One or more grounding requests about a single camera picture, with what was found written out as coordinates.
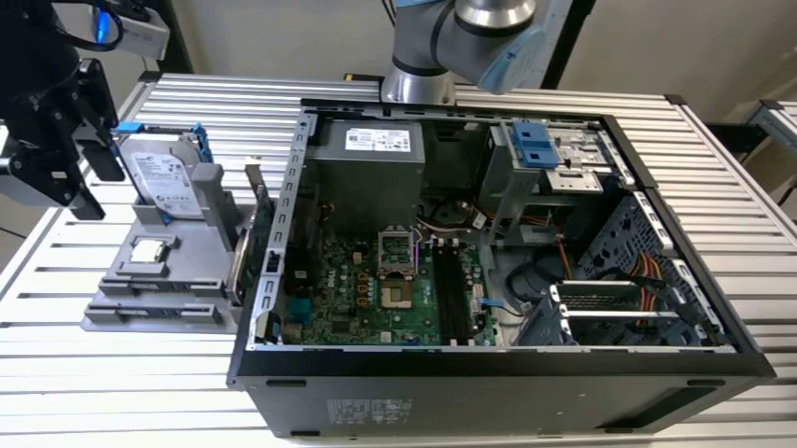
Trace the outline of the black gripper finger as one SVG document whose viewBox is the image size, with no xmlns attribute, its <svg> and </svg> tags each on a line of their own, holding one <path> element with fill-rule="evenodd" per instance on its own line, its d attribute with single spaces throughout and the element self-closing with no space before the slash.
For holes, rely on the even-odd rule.
<svg viewBox="0 0 797 448">
<path fill-rule="evenodd" d="M 105 217 L 80 167 L 61 156 L 17 152 L 9 157 L 9 198 L 22 205 L 68 209 L 78 220 Z"/>
<path fill-rule="evenodd" d="M 97 178 L 105 182 L 121 182 L 125 179 L 125 173 L 117 160 L 114 140 L 74 138 L 73 141 Z"/>
</svg>

